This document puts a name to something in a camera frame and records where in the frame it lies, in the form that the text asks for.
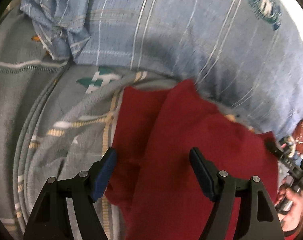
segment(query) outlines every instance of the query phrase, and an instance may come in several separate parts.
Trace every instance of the red towel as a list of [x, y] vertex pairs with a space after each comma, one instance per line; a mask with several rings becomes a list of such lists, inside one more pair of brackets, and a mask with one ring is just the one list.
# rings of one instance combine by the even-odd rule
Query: red towel
[[[113, 142], [119, 160], [106, 191], [121, 208], [126, 240], [198, 240], [213, 204], [190, 166], [192, 147], [236, 178], [259, 176], [275, 200], [277, 160], [265, 137], [272, 134], [258, 136], [227, 120], [192, 81], [157, 92], [126, 88]], [[225, 239], [233, 238], [239, 204]]]

